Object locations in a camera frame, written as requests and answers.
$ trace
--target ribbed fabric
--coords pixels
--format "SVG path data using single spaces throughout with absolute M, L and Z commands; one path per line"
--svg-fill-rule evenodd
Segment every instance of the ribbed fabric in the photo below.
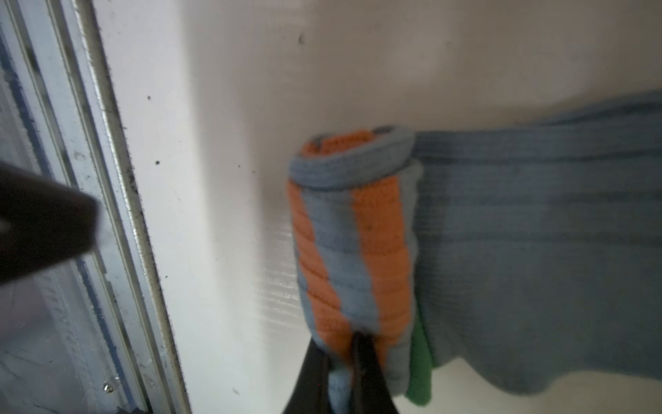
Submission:
M 386 348 L 399 351 L 381 351 L 393 394 L 426 403 L 431 363 L 419 349 L 436 366 L 462 357 L 512 393 L 541 391 L 574 370 L 662 378 L 661 92 L 516 129 L 414 139 L 387 127 L 362 137 L 343 138 L 346 147 L 318 137 L 290 169 L 302 305 L 315 341 L 338 357 L 330 378 L 337 414 L 349 396 L 342 361 L 351 331 L 379 336 L 381 315 L 404 309 L 400 299 L 377 298 L 375 280 L 390 280 L 381 274 L 389 267 L 369 265 L 365 246 L 394 239 L 366 244 L 371 229 L 388 228 L 406 245 L 394 266 L 401 283 L 405 262 L 416 261 L 416 300 L 402 299 L 407 326 L 397 340 L 388 335 Z M 398 183 L 392 211 L 368 212 L 381 208 L 377 192 L 370 208 L 356 209 L 356 194 L 384 180 Z M 334 292 L 324 306 L 309 261 Z M 416 306 L 420 330 L 412 330 Z M 411 378 L 408 389 L 394 378 Z

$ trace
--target black object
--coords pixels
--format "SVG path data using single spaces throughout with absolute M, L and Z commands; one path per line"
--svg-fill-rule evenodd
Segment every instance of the black object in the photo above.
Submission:
M 94 245 L 96 201 L 0 163 L 0 284 Z
M 352 337 L 354 385 L 350 414 L 398 414 L 381 372 L 371 336 Z M 311 339 L 301 372 L 283 414 L 331 414 L 328 374 L 331 359 Z

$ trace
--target folded cloth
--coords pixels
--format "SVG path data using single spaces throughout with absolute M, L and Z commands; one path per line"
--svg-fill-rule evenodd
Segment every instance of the folded cloth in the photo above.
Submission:
M 455 357 L 512 393 L 575 370 L 662 378 L 661 161 L 662 91 L 514 129 L 305 144 L 288 194 L 336 414 L 353 331 L 419 404 Z

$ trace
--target gray fabric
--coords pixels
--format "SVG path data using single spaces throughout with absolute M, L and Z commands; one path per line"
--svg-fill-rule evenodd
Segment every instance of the gray fabric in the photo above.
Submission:
M 420 132 L 414 284 L 437 365 L 512 393 L 662 379 L 662 93 L 536 125 Z

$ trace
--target black tongs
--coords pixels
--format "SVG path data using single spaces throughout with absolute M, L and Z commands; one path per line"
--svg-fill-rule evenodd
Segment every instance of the black tongs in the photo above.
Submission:
M 377 361 L 371 336 L 352 337 L 354 385 L 350 414 L 398 414 Z M 331 359 L 311 339 L 292 396 L 283 414 L 332 414 L 328 400 Z

